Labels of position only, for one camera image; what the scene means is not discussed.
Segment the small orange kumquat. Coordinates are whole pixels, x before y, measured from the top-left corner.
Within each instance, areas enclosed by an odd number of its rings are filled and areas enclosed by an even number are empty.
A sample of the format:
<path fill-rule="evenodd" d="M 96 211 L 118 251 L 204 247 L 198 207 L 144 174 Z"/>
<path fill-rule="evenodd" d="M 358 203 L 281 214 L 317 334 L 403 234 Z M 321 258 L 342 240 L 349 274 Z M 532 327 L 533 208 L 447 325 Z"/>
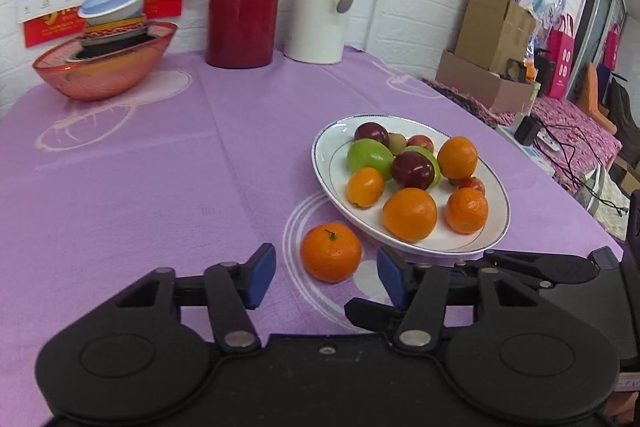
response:
<path fill-rule="evenodd" d="M 357 170 L 346 186 L 349 202 L 358 208 L 369 208 L 381 197 L 385 190 L 385 180 L 378 170 L 363 167 Z"/>

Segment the yellow red plum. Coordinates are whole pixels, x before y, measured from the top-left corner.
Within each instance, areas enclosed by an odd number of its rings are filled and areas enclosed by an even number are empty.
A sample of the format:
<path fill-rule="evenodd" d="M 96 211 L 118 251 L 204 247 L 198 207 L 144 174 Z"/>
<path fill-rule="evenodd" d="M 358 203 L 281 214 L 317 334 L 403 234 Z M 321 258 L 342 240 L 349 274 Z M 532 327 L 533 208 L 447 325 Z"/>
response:
<path fill-rule="evenodd" d="M 480 178 L 477 178 L 477 176 L 471 176 L 471 178 L 465 178 L 461 180 L 449 179 L 449 183 L 456 190 L 459 190 L 459 188 L 472 188 L 473 190 L 480 192 L 482 194 L 486 193 L 485 184 Z"/>

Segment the folded patterned cloth stack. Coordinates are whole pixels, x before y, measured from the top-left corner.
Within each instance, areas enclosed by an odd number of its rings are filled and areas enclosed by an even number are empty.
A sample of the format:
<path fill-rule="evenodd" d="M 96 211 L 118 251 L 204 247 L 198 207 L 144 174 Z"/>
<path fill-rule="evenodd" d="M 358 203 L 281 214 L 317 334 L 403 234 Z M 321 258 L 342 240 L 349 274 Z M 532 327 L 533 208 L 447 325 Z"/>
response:
<path fill-rule="evenodd" d="M 614 239 L 623 242 L 628 227 L 629 197 L 602 165 L 579 179 L 575 199 Z"/>

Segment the white power strip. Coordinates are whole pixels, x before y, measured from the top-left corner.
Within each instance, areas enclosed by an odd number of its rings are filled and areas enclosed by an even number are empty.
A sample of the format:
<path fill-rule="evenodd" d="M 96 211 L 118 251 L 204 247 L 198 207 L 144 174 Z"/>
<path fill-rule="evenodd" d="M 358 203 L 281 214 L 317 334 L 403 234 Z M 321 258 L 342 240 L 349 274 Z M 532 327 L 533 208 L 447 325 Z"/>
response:
<path fill-rule="evenodd" d="M 548 176 L 554 176 L 555 171 L 551 166 L 550 162 L 542 155 L 539 150 L 536 150 L 535 147 L 531 145 L 523 145 L 515 139 L 514 133 L 509 127 L 506 126 L 498 126 L 496 131 L 504 138 L 506 141 L 514 145 L 518 148 L 525 156 L 527 156 L 535 165 L 537 165 L 545 174 Z"/>

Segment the dark red plum right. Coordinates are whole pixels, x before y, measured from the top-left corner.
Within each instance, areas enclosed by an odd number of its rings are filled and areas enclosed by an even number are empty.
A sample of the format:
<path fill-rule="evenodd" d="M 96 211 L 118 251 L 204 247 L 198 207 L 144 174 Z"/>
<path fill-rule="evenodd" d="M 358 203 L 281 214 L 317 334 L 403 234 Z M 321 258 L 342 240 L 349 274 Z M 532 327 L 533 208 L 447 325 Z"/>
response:
<path fill-rule="evenodd" d="M 435 169 L 424 155 L 407 150 L 395 157 L 392 178 L 401 188 L 420 188 L 426 191 L 434 182 Z"/>

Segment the dark red plum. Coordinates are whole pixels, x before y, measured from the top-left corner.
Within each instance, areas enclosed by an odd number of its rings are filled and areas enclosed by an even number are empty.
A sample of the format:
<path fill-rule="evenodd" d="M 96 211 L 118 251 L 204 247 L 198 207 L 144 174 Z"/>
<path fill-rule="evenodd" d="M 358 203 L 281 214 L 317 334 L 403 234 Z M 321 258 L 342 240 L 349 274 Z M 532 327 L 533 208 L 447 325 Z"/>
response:
<path fill-rule="evenodd" d="M 392 178 L 401 188 L 420 188 L 426 191 L 434 182 L 435 169 L 424 155 L 407 150 L 395 157 Z"/>
<path fill-rule="evenodd" d="M 370 139 L 381 143 L 384 146 L 390 145 L 390 135 L 388 134 L 388 131 L 382 126 L 382 124 L 378 124 L 375 121 L 368 121 L 364 124 L 360 124 L 355 131 L 354 138 L 356 141 Z"/>

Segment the pink floral bedspread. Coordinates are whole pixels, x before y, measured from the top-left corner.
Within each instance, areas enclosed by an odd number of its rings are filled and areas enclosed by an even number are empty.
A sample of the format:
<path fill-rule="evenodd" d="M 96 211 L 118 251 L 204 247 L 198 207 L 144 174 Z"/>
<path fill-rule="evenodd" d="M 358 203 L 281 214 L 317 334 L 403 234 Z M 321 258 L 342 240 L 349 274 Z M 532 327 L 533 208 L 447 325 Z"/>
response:
<path fill-rule="evenodd" d="M 542 134 L 558 144 L 559 150 L 551 150 L 540 138 L 534 147 L 554 168 L 555 181 L 570 194 L 577 192 L 578 178 L 600 165 L 610 167 L 622 150 L 614 135 L 565 98 L 537 98 L 532 115 L 542 122 Z"/>

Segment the black power adapter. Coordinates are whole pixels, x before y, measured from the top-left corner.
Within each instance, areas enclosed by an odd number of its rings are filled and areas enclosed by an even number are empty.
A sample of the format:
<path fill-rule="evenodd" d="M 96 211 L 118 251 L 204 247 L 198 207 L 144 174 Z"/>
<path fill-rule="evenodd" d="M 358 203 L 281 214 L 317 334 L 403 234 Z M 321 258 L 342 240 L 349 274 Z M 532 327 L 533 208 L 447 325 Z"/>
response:
<path fill-rule="evenodd" d="M 512 124 L 514 139 L 523 146 L 531 146 L 540 129 L 541 121 L 535 115 L 518 114 Z"/>

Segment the large green fruit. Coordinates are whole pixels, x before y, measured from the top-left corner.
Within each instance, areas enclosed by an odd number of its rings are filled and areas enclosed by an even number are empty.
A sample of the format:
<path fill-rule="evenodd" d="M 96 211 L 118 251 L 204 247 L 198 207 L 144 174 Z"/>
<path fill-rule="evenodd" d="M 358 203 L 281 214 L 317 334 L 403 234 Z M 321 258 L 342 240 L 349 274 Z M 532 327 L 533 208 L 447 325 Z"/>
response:
<path fill-rule="evenodd" d="M 395 157 L 383 144 L 373 139 L 360 139 L 352 142 L 347 153 L 347 166 L 351 173 L 370 167 L 382 174 L 385 181 L 392 177 L 392 165 Z"/>

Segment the tan longan front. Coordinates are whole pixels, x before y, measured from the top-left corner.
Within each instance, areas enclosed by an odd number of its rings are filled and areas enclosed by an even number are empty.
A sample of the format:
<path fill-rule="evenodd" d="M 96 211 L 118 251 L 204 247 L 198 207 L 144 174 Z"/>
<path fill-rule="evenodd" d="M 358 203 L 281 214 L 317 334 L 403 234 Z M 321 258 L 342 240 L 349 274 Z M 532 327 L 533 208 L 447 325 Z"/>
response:
<path fill-rule="evenodd" d="M 388 148 L 394 156 L 399 155 L 408 146 L 405 135 L 390 132 L 388 134 Z"/>

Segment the small red fruit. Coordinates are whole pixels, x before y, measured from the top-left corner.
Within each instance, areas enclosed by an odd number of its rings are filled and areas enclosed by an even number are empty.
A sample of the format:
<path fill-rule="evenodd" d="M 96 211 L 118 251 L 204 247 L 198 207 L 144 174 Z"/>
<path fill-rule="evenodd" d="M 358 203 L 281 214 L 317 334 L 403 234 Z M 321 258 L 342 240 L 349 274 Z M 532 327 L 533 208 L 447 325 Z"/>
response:
<path fill-rule="evenodd" d="M 407 145 L 424 148 L 424 150 L 428 150 L 430 153 L 433 153 L 435 150 L 435 145 L 431 138 L 424 134 L 415 134 L 410 136 L 407 141 Z"/>

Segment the purple tablecloth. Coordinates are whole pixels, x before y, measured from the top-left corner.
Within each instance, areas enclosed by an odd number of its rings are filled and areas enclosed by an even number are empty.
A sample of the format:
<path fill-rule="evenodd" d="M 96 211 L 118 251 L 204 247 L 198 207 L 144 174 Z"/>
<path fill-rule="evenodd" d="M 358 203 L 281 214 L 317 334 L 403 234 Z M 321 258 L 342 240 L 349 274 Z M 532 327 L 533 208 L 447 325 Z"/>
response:
<path fill-rule="evenodd" d="M 347 334 L 355 296 L 383 301 L 378 243 L 355 275 L 311 280 L 298 246 L 340 214 L 324 196 L 311 145 L 332 121 L 399 116 L 470 139 L 511 203 L 504 249 L 585 256 L 611 236 L 547 173 L 428 84 L 348 51 L 334 66 L 276 56 L 223 70 L 168 55 L 137 89 L 96 104 L 40 86 L 1 123 L 1 421 L 49 418 L 34 377 L 58 331 L 142 275 L 185 277 L 277 248 L 278 269 L 252 315 L 258 333 Z"/>

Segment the orange chair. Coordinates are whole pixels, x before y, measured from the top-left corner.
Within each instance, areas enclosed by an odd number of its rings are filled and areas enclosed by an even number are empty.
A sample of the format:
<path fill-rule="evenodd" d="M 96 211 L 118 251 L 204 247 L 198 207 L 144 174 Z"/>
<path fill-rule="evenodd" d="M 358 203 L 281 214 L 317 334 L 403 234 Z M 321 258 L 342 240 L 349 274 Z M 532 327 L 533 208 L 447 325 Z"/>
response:
<path fill-rule="evenodd" d="M 616 135 L 617 127 L 600 112 L 598 99 L 598 76 L 593 63 L 588 62 L 584 66 L 582 75 L 582 90 L 577 102 L 578 107 L 602 129 Z"/>

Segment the dark red plum left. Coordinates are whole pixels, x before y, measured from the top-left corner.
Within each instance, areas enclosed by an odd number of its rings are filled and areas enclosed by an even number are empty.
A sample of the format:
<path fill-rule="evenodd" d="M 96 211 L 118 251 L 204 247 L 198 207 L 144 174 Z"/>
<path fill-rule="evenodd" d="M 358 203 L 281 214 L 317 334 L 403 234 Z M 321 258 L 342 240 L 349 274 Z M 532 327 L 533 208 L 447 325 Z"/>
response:
<path fill-rule="evenodd" d="M 388 134 L 388 131 L 382 126 L 382 124 L 378 124 L 375 121 L 368 121 L 364 124 L 360 124 L 355 131 L 354 138 L 356 141 L 370 139 L 381 143 L 384 146 L 390 145 L 390 135 Z"/>

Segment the patterned brown cloth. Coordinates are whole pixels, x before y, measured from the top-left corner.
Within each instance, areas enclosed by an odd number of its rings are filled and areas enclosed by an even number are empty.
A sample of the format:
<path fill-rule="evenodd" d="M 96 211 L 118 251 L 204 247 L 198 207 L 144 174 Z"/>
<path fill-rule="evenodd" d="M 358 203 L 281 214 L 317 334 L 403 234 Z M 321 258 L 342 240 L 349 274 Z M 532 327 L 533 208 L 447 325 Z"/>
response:
<path fill-rule="evenodd" d="M 445 86 L 436 80 L 423 78 L 422 81 L 445 98 L 448 98 L 449 101 L 454 102 L 454 104 L 457 104 L 457 106 L 460 106 L 475 118 L 483 121 L 484 124 L 487 124 L 487 126 L 492 129 L 496 129 L 498 126 L 510 127 L 511 124 L 513 124 L 515 118 L 514 113 L 503 113 L 489 109 L 471 95 L 461 93 L 456 88 Z"/>

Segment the flat cardboard box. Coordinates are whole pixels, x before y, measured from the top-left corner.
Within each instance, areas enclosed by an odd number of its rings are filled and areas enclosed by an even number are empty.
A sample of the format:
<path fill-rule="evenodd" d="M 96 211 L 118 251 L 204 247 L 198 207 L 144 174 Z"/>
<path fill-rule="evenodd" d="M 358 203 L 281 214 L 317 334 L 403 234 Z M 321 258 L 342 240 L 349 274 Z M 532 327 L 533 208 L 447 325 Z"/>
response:
<path fill-rule="evenodd" d="M 442 52 L 435 80 L 475 98 L 497 113 L 525 113 L 535 100 L 535 87 L 529 83 L 505 80 L 449 51 Z"/>

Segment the pink shopping bag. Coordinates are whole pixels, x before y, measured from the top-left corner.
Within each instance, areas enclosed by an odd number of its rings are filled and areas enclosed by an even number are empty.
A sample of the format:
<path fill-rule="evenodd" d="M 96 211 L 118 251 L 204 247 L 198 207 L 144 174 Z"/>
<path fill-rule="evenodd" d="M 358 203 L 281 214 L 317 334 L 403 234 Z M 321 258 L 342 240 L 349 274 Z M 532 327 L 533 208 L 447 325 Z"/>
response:
<path fill-rule="evenodd" d="M 544 95 L 548 98 L 564 98 L 574 57 L 574 17 L 568 13 L 560 16 L 560 21 L 549 32 L 546 42 L 550 61 L 554 63 L 551 79 Z"/>

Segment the orange glass bowl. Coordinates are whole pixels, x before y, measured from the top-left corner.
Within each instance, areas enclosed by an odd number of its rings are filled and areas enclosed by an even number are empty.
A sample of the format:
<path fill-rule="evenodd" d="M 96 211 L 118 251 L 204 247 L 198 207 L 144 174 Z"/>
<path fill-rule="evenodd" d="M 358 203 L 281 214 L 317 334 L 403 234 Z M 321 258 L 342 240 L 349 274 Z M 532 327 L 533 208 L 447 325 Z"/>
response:
<path fill-rule="evenodd" d="M 130 46 L 107 43 L 110 53 L 90 52 L 75 38 L 55 46 L 32 63 L 49 87 L 75 101 L 111 98 L 136 87 L 158 65 L 177 32 L 174 23 L 151 20 L 145 35 Z"/>

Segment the tall cardboard box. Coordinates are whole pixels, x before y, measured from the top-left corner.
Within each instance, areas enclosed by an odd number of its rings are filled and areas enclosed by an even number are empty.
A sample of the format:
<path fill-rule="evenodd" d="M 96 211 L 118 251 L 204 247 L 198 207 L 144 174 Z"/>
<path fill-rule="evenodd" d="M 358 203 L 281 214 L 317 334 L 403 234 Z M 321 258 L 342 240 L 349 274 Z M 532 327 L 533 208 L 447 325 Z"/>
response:
<path fill-rule="evenodd" d="M 454 55 L 503 75 L 523 62 L 535 17 L 513 0 L 469 0 Z"/>

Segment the white thermos jug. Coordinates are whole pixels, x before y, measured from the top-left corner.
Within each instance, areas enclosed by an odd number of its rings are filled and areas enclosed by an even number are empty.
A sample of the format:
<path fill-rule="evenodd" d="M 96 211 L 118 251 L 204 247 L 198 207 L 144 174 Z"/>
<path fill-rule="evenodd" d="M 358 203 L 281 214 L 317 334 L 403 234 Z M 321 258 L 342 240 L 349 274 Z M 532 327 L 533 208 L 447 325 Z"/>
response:
<path fill-rule="evenodd" d="M 354 1 L 293 0 L 290 23 L 285 31 L 285 56 L 307 64 L 341 62 Z"/>

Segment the stacked bowls with blue lid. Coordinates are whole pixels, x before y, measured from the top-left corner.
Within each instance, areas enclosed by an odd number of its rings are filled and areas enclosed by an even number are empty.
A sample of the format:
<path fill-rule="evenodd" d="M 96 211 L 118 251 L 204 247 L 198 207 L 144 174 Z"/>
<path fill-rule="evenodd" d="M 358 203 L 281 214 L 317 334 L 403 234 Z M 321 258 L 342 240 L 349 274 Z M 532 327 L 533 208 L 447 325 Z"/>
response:
<path fill-rule="evenodd" d="M 152 39 L 143 14 L 144 0 L 86 0 L 78 15 L 85 22 L 79 50 L 66 62 L 82 62 Z"/>

